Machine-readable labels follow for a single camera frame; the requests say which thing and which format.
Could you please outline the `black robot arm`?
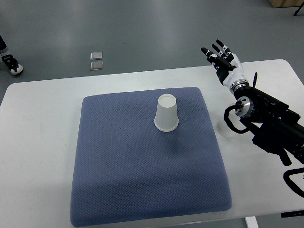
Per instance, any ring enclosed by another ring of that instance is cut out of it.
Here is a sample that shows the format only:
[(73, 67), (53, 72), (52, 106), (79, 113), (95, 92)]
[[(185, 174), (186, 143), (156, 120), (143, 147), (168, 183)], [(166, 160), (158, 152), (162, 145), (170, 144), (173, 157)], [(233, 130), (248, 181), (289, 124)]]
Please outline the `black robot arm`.
[(285, 166), (291, 165), (288, 153), (303, 163), (304, 128), (298, 123), (300, 115), (290, 110), (289, 105), (258, 90), (257, 75), (250, 84), (237, 55), (224, 43), (217, 40), (212, 47), (214, 51), (205, 47), (201, 51), (215, 68), (220, 83), (236, 99), (224, 112), (228, 128), (238, 134), (251, 132), (253, 144), (277, 154)]

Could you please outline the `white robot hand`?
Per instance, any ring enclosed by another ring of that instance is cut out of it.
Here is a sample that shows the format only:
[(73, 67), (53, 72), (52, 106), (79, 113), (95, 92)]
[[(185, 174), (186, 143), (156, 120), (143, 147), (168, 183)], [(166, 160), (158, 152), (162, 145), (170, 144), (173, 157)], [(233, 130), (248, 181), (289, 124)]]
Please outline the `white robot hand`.
[(248, 81), (244, 77), (244, 69), (238, 57), (219, 39), (216, 43), (217, 45), (211, 46), (219, 56), (205, 47), (202, 47), (201, 51), (206, 56), (206, 60), (215, 68), (220, 83), (230, 91), (247, 87)]

